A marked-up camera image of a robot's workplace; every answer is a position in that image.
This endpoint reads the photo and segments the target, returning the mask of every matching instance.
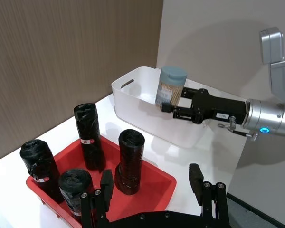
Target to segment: white table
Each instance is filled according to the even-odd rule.
[[[196,215],[201,212],[188,181],[190,163],[199,164],[206,181],[221,181],[229,187],[246,142],[244,137],[220,129],[217,121],[211,121],[197,146],[183,149],[120,120],[114,112],[113,95],[96,105],[102,136],[118,143],[122,130],[140,131],[145,137],[143,158],[175,177],[177,185],[167,210]],[[75,118],[68,119],[38,139],[46,141],[56,155],[78,139]],[[29,175],[19,151],[20,148],[0,159],[0,228],[68,227],[26,186]]]

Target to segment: brown wall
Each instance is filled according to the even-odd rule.
[[[0,157],[156,67],[163,0],[0,0]]]

